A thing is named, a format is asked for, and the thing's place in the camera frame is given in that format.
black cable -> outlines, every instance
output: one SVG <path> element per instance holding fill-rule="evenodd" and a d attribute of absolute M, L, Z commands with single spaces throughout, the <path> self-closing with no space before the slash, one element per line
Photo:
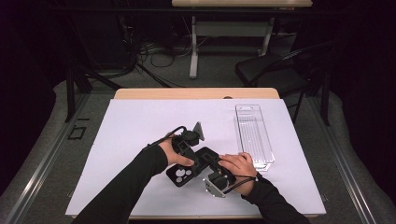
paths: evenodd
<path fill-rule="evenodd" d="M 151 144 L 148 144 L 146 147 L 144 147 L 144 148 L 142 149 L 142 151 L 148 149 L 149 147 L 152 147 L 152 146 L 155 146 L 155 145 L 160 144 L 162 141 L 164 141 L 165 139 L 169 138 L 172 134 L 174 134 L 175 132 L 177 132 L 177 131 L 180 130 L 180 129 L 183 129 L 183 132 L 186 132 L 186 131 L 187 131 L 187 128 L 184 127 L 184 126 L 177 127 L 177 128 L 174 129 L 172 132 L 168 133 L 165 137 L 160 138 L 160 139 L 158 139 L 157 141 L 155 141 L 155 142 L 153 142 L 153 143 L 151 143 Z"/>
<path fill-rule="evenodd" d="M 154 73 L 150 72 L 145 66 L 143 66 L 140 63 L 138 63 L 137 66 L 140 67 L 143 71 L 145 71 L 155 81 L 159 82 L 163 87 L 171 88 L 171 86 L 169 86 L 168 84 L 165 83 L 165 82 L 167 82 L 167 83 L 170 83 L 170 84 L 172 84 L 174 86 L 177 86 L 177 87 L 180 87 L 180 88 L 185 88 L 184 86 L 177 85 L 176 83 L 171 82 L 171 81 L 167 80 L 166 78 L 163 78 L 163 77 L 160 77 L 158 75 L 155 75 Z"/>
<path fill-rule="evenodd" d="M 258 177 L 257 176 L 247 176 L 247 175 L 234 175 L 235 177 L 247 177 L 246 179 L 242 180 L 241 182 L 233 185 L 232 187 L 230 187 L 229 189 L 225 190 L 223 193 L 227 194 L 229 192 L 231 192 L 233 189 L 238 188 L 239 186 L 251 181 L 251 180 L 256 180 Z"/>
<path fill-rule="evenodd" d="M 190 45 L 191 45 L 191 43 L 189 41 L 186 41 L 186 45 L 184 46 L 184 48 L 174 48 L 174 51 L 177 51 L 176 49 L 181 49 L 180 52 L 176 53 L 176 56 L 177 57 L 178 56 L 185 56 L 186 55 L 185 51 L 188 49 L 189 50 L 189 51 L 187 51 L 187 53 L 188 53 L 191 50 L 191 47 L 189 47 Z"/>
<path fill-rule="evenodd" d="M 156 55 L 156 54 L 159 54 L 159 52 L 158 52 L 158 53 L 153 53 L 153 54 L 151 54 L 151 57 L 150 57 L 150 59 L 149 59 L 149 62 L 150 62 L 151 65 L 154 66 L 154 67 L 158 67 L 158 68 L 169 67 L 169 66 L 172 65 L 172 63 L 175 61 L 175 55 L 174 55 L 173 53 L 169 53 L 169 54 L 165 54 L 165 55 L 170 55 L 170 56 L 172 57 L 172 60 L 171 60 L 170 63 L 168 63 L 168 64 L 166 64 L 166 65 L 156 65 L 156 64 L 154 64 L 154 62 L 153 62 L 153 60 L 152 60 L 152 58 L 153 58 L 154 55 Z"/>
<path fill-rule="evenodd" d="M 117 74 L 112 74 L 112 75 L 102 75 L 102 77 L 106 77 L 108 79 L 115 78 L 115 77 L 123 77 L 128 75 L 134 71 L 134 64 L 132 66 L 129 66 L 127 68 L 124 68 L 122 71 L 118 72 Z"/>
<path fill-rule="evenodd" d="M 147 53 L 142 53 L 142 50 L 144 50 L 145 52 L 149 52 L 148 47 L 145 44 L 142 44 L 142 46 L 140 47 L 139 53 L 137 54 L 138 56 L 140 56 L 140 62 L 143 63 L 146 61 L 146 59 L 148 58 L 148 54 Z"/>

hand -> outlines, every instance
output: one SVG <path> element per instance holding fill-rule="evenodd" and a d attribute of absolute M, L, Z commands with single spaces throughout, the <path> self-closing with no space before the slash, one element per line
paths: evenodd
<path fill-rule="evenodd" d="M 168 159 L 168 165 L 172 165 L 174 163 L 184 165 L 184 166 L 192 166 L 194 165 L 194 161 L 190 160 L 189 158 L 183 157 L 178 155 L 172 147 L 172 134 L 165 140 L 163 140 L 158 146 L 160 146 L 163 151 L 165 152 L 166 158 Z"/>
<path fill-rule="evenodd" d="M 238 155 L 224 155 L 219 156 L 221 161 L 219 161 L 219 165 L 229 170 L 233 175 L 235 175 L 236 181 L 235 184 L 245 180 L 247 177 L 243 176 L 256 176 L 257 171 L 253 166 L 253 159 L 251 159 L 250 154 L 246 152 L 240 152 Z M 254 181 L 248 181 L 245 184 L 242 184 L 235 190 L 242 195 L 248 196 L 251 190 L 253 189 Z"/>

person's right hand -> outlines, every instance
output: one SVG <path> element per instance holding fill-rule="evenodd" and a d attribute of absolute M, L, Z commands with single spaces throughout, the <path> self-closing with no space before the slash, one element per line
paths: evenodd
<path fill-rule="evenodd" d="M 257 170 L 253 166 L 253 159 L 251 159 L 250 154 L 246 152 L 240 152 L 238 155 L 219 155 L 221 161 L 219 165 L 228 169 L 233 175 L 235 175 L 235 184 L 245 180 L 247 177 L 243 176 L 256 176 Z M 248 181 L 242 184 L 235 190 L 242 195 L 248 196 L 253 189 L 254 181 Z"/>

white table surface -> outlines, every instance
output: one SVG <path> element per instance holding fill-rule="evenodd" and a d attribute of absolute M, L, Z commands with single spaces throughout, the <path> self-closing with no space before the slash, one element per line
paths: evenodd
<path fill-rule="evenodd" d="M 317 186 L 283 100 L 112 100 L 66 210 L 76 216 L 146 144 L 178 126 L 192 130 L 201 121 L 205 141 L 192 149 L 209 147 L 219 154 L 236 154 L 235 105 L 260 105 L 276 162 L 262 173 L 300 213 L 325 214 Z M 232 191 L 225 199 L 205 192 L 207 168 L 178 188 L 165 172 L 154 176 L 131 218 L 260 217 L 255 205 Z"/>

person's left hand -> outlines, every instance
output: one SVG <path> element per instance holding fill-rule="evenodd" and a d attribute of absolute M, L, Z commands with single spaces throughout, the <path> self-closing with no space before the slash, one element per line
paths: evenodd
<path fill-rule="evenodd" d="M 174 135 L 171 135 L 170 137 L 166 138 L 163 140 L 158 146 L 160 146 L 163 151 L 165 152 L 166 158 L 168 159 L 168 165 L 172 165 L 174 163 L 177 163 L 179 165 L 183 166 L 192 166 L 194 165 L 194 161 L 190 160 L 189 158 L 186 158 L 184 156 L 178 155 L 172 147 L 172 137 Z"/>

